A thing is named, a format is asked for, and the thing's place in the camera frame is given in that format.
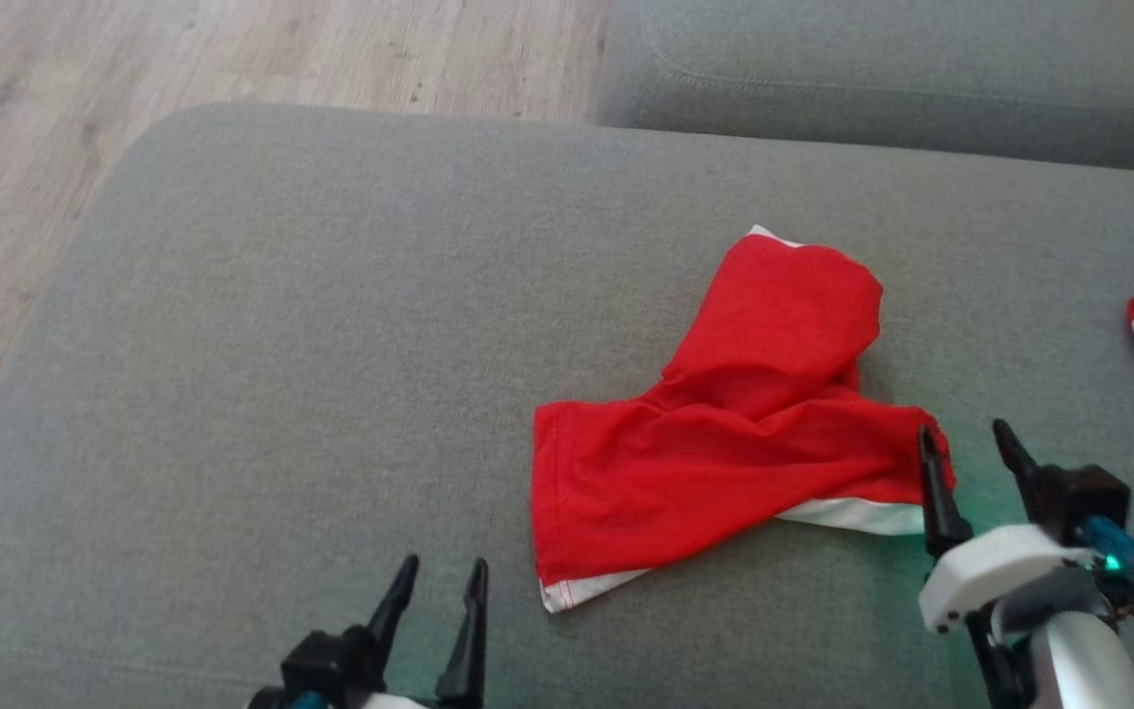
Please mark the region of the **small grey sofa cushion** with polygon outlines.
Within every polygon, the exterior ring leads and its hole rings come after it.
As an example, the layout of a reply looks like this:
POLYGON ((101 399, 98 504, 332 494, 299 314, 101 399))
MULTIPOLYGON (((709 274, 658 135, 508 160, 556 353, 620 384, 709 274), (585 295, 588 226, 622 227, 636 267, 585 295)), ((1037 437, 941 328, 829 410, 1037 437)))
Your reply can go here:
POLYGON ((613 0, 595 121, 1134 169, 1134 0, 613 0))

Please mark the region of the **red mesh shorts white trim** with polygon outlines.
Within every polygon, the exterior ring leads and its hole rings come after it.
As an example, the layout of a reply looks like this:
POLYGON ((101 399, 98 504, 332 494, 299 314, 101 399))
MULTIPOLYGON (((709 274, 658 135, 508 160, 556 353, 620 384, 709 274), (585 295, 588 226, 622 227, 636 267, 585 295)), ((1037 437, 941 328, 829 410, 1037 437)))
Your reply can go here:
POLYGON ((535 410, 545 610, 570 611, 771 520, 921 534, 922 453, 947 486, 957 479, 931 413, 862 391, 883 292, 836 248, 753 227, 648 391, 535 410))

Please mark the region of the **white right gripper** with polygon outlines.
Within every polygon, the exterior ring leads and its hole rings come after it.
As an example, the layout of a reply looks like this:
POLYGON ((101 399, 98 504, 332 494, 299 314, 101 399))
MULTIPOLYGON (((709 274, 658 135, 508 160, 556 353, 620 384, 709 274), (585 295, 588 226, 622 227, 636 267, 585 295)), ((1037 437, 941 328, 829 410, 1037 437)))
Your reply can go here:
MULTIPOLYGON (((1030 522, 1042 520, 1036 495, 1036 461, 1004 419, 991 422, 996 449, 1012 472, 1030 522)), ((919 591, 919 613, 926 631, 943 634, 958 628, 972 611, 1004 600, 1053 569, 1086 568, 1100 554, 1085 547, 1055 542, 1043 527, 1019 524, 996 527, 974 538, 974 530, 955 503, 948 467, 930 427, 919 430, 922 516, 925 548, 936 560, 919 591)))

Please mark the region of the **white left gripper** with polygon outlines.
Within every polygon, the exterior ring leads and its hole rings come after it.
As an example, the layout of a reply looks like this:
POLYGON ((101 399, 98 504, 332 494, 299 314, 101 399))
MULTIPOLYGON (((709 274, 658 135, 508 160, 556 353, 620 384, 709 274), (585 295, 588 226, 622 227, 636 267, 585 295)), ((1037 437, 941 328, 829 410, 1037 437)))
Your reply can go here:
MULTIPOLYGON (((418 555, 411 552, 370 616, 366 628, 372 634, 378 656, 390 656, 401 615, 411 604, 418 574, 418 555)), ((464 589, 465 615, 452 655, 435 683, 435 704, 484 704, 486 687, 486 610, 489 610, 489 565, 479 557, 473 562, 464 589)), ((413 697, 356 692, 350 709, 433 709, 413 697)))

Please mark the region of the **large grey sofa seat cushion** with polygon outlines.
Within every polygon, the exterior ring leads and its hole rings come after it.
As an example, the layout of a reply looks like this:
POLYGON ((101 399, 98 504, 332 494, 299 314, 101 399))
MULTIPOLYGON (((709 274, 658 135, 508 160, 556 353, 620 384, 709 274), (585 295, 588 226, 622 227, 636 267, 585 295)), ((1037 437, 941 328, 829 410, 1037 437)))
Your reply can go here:
POLYGON ((864 391, 936 415, 974 526, 1022 516, 995 417, 1134 489, 1134 170, 202 105, 127 150, 0 369, 0 709, 243 709, 407 552, 406 694, 482 556, 489 706, 984 706, 915 538, 775 521, 541 606, 533 413, 648 390, 755 225, 883 284, 864 391))

